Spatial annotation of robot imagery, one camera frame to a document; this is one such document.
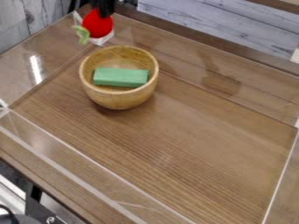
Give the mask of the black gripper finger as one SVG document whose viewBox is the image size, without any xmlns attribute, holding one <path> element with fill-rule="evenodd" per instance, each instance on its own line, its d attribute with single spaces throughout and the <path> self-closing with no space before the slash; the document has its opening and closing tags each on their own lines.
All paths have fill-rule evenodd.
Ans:
<svg viewBox="0 0 299 224">
<path fill-rule="evenodd" d="M 90 5 L 97 9 L 102 18 L 109 17 L 114 13 L 115 0 L 90 0 Z"/>
</svg>

